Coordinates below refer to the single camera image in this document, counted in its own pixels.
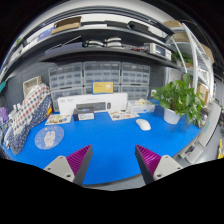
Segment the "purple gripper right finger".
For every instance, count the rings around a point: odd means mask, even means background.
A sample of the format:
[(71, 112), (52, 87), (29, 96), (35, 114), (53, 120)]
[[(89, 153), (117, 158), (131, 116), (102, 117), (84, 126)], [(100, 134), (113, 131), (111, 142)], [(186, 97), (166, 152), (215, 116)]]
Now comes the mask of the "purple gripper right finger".
[(182, 169), (182, 166), (169, 155), (160, 156), (140, 145), (135, 146), (135, 156), (145, 184), (150, 184)]

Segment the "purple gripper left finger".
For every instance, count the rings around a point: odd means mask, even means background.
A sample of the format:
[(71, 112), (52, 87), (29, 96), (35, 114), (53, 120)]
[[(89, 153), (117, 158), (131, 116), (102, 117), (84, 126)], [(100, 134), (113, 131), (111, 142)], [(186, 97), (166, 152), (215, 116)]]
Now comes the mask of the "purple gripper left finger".
[(44, 170), (81, 186), (92, 155), (92, 145), (87, 145), (67, 157), (58, 156)]

